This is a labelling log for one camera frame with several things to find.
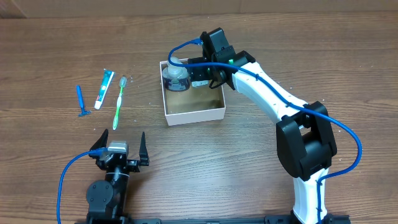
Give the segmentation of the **toothpaste tube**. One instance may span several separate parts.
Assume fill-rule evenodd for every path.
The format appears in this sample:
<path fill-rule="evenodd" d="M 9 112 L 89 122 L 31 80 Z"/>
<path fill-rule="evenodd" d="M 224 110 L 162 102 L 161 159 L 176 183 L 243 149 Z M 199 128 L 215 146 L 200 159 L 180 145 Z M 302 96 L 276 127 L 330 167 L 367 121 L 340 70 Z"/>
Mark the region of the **toothpaste tube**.
<path fill-rule="evenodd" d="M 108 88 L 110 86 L 110 83 L 111 83 L 113 77 L 114 77 L 114 72 L 113 71 L 104 70 L 103 79 L 102 79 L 101 86 L 100 86 L 100 89 L 99 89 L 99 93 L 98 93 L 98 96 L 96 98 L 95 105 L 94 105 L 94 108 L 96 110 L 99 110 L 101 108 L 101 106 L 103 104 L 103 101 L 104 101 L 104 98 L 105 98 L 105 95 L 107 93 L 107 90 L 108 90 Z"/>

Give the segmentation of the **green white soap box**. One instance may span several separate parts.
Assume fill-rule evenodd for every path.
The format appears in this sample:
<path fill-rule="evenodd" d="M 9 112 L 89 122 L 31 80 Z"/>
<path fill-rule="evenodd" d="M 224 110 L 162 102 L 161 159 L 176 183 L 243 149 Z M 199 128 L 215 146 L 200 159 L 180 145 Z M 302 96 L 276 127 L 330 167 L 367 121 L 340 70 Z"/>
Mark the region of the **green white soap box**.
<path fill-rule="evenodd" d="M 194 88 L 198 88 L 201 86 L 207 86 L 209 85 L 209 81 L 208 80 L 202 80 L 202 81 L 193 81 L 192 82 L 192 87 Z"/>

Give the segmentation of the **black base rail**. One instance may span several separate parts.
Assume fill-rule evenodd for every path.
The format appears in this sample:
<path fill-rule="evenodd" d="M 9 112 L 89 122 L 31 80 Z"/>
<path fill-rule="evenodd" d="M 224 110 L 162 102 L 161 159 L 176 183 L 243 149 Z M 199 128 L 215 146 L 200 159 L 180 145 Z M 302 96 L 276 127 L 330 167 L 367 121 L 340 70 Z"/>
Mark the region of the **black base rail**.
<path fill-rule="evenodd" d="M 298 218 L 290 215 L 268 215 L 260 218 L 218 218 L 218 219 L 183 219 L 183 220 L 161 220 L 150 219 L 124 219 L 124 220 L 101 220 L 101 221 L 79 221 L 78 224 L 86 223 L 129 223 L 129 224 L 294 224 L 300 223 Z"/>

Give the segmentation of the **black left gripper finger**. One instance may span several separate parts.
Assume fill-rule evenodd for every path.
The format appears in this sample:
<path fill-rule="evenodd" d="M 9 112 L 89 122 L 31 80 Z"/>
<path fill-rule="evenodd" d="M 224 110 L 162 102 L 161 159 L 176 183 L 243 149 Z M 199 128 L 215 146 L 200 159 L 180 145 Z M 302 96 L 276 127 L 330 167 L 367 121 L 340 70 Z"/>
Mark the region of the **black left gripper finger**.
<path fill-rule="evenodd" d="M 106 152 L 108 134 L 109 134 L 108 129 L 105 129 L 104 132 L 102 133 L 101 137 L 90 148 L 89 156 L 91 158 L 100 158 L 102 153 Z"/>
<path fill-rule="evenodd" d="M 149 155 L 146 147 L 146 135 L 145 132 L 142 133 L 141 143 L 139 148 L 139 157 L 141 166 L 149 166 Z"/>

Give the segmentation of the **white cardboard box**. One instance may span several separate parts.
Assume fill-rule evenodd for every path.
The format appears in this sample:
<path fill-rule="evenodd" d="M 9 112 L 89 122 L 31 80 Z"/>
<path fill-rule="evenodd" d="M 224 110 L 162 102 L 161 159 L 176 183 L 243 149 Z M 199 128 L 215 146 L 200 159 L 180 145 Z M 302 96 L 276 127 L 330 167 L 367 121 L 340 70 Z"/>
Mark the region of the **white cardboard box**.
<path fill-rule="evenodd" d="M 168 61 L 159 62 L 164 115 L 169 126 L 214 121 L 224 118 L 226 103 L 223 87 L 211 89 L 209 83 L 170 82 L 164 77 Z"/>

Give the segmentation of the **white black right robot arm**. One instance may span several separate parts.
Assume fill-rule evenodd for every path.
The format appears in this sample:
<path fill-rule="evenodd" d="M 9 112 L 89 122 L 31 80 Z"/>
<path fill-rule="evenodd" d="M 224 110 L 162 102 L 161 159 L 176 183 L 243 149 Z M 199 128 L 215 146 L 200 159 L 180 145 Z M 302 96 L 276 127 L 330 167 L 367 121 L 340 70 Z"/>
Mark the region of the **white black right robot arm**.
<path fill-rule="evenodd" d="M 337 147 L 326 107 L 319 101 L 307 103 L 283 89 L 252 55 L 236 52 L 221 28 L 203 32 L 191 44 L 201 46 L 203 55 L 189 59 L 190 71 L 210 80 L 210 88 L 228 84 L 274 122 L 277 156 L 294 182 L 289 222 L 331 223 L 325 183 Z"/>

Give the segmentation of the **blue disposable razor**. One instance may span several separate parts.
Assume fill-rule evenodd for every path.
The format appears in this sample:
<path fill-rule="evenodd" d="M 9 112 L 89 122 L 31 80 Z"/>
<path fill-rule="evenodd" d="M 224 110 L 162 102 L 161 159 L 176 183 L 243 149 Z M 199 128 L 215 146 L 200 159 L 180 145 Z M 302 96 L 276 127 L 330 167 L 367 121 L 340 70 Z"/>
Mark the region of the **blue disposable razor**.
<path fill-rule="evenodd" d="M 84 100 L 83 100 L 83 94 L 81 92 L 80 85 L 76 86 L 76 93 L 77 93 L 77 97 L 78 97 L 79 106 L 80 106 L 80 109 L 81 109 L 81 113 L 78 116 L 82 117 L 82 116 L 86 116 L 86 115 L 90 114 L 91 111 L 88 111 L 88 110 L 85 109 L 85 103 L 84 103 Z"/>

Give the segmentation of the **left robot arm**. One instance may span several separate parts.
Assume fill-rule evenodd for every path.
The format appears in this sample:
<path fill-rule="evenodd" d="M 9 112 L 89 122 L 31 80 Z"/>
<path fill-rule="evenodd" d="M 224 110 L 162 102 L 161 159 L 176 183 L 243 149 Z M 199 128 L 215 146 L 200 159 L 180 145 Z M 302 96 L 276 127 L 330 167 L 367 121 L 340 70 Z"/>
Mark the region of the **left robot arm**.
<path fill-rule="evenodd" d="M 129 159 L 129 145 L 126 141 L 107 143 L 109 131 L 90 148 L 90 157 L 104 170 L 105 178 L 93 182 L 86 191 L 89 205 L 87 223 L 133 223 L 130 215 L 124 212 L 129 174 L 139 172 L 140 166 L 149 165 L 146 148 L 146 135 L 142 133 L 139 159 Z"/>

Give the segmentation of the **clear soap bottle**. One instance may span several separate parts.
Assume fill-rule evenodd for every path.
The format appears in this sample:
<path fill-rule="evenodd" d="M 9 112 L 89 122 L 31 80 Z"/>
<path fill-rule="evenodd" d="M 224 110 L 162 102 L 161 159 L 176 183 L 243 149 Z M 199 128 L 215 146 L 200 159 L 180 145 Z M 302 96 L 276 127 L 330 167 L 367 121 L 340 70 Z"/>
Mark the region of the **clear soap bottle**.
<path fill-rule="evenodd" d="M 169 91 L 186 91 L 190 88 L 188 70 L 185 67 L 178 67 L 167 62 L 162 70 L 164 88 Z"/>

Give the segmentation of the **green toothbrush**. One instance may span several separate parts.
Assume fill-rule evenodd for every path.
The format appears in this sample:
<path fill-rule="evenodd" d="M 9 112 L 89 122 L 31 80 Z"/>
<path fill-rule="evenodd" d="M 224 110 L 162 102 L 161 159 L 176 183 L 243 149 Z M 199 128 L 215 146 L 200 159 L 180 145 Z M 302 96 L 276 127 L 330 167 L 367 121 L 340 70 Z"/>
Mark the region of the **green toothbrush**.
<path fill-rule="evenodd" d="M 122 105 L 123 91 L 126 86 L 126 83 L 127 83 L 127 78 L 125 76 L 122 76 L 120 79 L 120 82 L 119 82 L 120 91 L 119 91 L 118 99 L 116 102 L 116 112 L 115 112 L 114 119 L 113 119 L 113 130 L 116 130 L 118 127 L 119 112 L 120 112 L 121 105 Z"/>

